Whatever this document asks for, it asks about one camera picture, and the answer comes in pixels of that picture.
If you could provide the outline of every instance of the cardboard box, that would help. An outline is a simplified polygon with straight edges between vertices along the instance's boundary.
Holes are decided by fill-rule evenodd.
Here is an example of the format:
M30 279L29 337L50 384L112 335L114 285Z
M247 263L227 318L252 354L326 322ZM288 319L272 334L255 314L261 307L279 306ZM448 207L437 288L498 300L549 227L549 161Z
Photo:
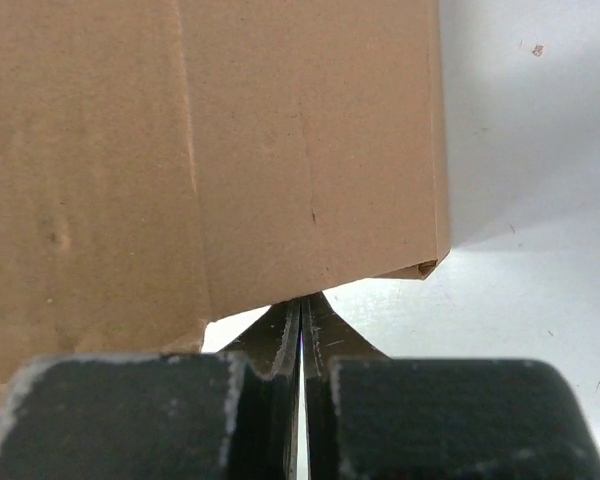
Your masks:
M436 10L0 1L0 383L40 353L196 351L214 319L430 271Z

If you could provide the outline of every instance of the brown cardboard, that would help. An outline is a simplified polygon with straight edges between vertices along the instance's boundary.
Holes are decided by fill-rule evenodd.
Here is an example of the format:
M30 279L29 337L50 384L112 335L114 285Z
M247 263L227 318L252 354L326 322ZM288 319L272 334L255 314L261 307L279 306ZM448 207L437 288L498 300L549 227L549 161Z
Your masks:
M436 2L0 1L0 383L449 249Z

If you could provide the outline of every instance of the crease in cardboard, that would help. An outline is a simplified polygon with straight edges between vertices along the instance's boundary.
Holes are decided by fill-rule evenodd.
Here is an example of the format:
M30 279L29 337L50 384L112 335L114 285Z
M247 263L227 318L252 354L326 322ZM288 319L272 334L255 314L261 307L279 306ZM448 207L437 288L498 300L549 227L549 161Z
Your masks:
M311 221L313 222L314 230L316 231L316 235L318 236L318 242L320 245L320 260L318 263L318 268L321 270L321 275L324 275L329 284L333 283L333 279L331 277L331 273L329 271L328 262L326 262L327 257L327 248L326 242L324 238L324 232L318 225L318 216L316 214L316 206L315 206L315 178L313 174L313 162L312 162L312 154L311 154L311 143L309 138L309 124L308 120L305 118L304 109L302 107L302 101L298 98L298 117L300 118L301 128L300 134L302 136L302 141L304 143L304 160L307 166L307 175L309 179L309 210L311 213Z
M198 192L198 178L196 174L196 156L194 147L194 135L193 135L193 118L192 118L192 102L191 102L191 89L189 88L189 74L187 68L187 58L184 48L184 27L182 25L182 14L180 10L180 0L172 0L173 12L175 14L175 21L177 25L177 41L175 42L175 48L177 50L176 68L178 69L178 79L180 81L180 88L182 89L182 99L184 108L184 122L185 122L185 134L187 142L187 155L189 159L189 174L191 175L191 186L193 188L193 194L196 200L199 214L199 229L198 236L200 238L200 245L202 249L202 264L204 272L204 283L205 291L207 293L207 304L208 311L211 315L209 320L214 320L216 309L214 302L211 297L211 288L209 286L209 261L207 257L207 244L204 235L204 220L202 215L202 204L200 202L200 194Z

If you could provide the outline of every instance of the cardboard flap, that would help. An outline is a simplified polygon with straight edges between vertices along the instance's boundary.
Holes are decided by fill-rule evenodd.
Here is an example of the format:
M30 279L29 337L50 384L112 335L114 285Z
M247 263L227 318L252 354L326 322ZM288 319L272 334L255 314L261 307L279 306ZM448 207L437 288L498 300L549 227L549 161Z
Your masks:
M211 316L177 11L0 2L0 382Z

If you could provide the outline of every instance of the cardboard edge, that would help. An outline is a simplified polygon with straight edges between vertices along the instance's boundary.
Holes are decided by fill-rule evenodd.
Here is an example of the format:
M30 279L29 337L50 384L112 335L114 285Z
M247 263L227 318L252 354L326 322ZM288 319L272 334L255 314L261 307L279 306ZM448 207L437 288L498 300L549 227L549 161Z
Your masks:
M451 250L449 180L444 116L442 44L438 0L429 0L429 79L431 96L431 138L433 157L434 215L438 263Z
M426 262L420 262L416 265L403 267L393 272L388 272L382 275L378 275L375 278L389 279L389 280L426 280L429 275L440 265L440 262L444 259L427 260Z

